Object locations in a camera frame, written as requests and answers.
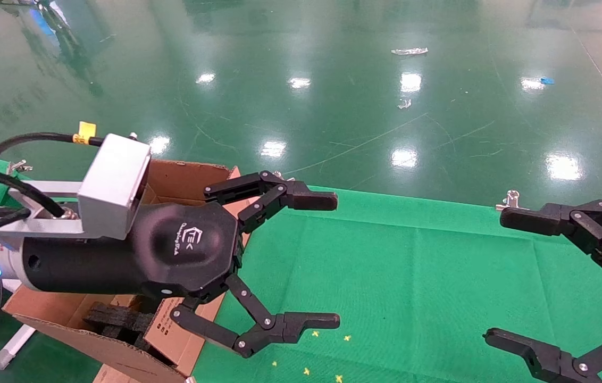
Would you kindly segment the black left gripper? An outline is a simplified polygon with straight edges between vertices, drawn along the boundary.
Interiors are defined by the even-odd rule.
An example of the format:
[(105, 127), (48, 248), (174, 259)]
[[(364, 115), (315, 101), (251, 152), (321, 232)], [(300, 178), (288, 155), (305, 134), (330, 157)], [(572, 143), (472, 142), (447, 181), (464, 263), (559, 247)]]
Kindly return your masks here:
[(148, 204), (123, 240), (26, 238), (26, 282), (47, 293), (141, 294), (208, 303), (242, 265), (243, 233), (224, 206)]

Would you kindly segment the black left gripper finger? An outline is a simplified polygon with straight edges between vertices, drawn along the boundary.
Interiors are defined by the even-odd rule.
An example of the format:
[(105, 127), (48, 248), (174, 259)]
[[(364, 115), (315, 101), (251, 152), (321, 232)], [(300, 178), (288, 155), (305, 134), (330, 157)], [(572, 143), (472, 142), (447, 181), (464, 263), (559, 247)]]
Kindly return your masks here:
[(229, 276), (225, 286), (255, 322), (247, 332), (239, 335), (197, 315), (197, 302), (191, 298), (185, 298), (173, 310), (172, 320), (180, 328), (243, 358), (250, 358), (270, 344), (296, 344), (307, 329), (338, 329), (340, 326), (340, 316), (335, 313), (287, 311), (272, 315), (237, 274)]
[(245, 199), (254, 201), (237, 215), (240, 232), (250, 234), (284, 208), (334, 211), (338, 196), (333, 192), (310, 190), (303, 181), (284, 180), (270, 171), (250, 173), (204, 188), (207, 203), (223, 206)]

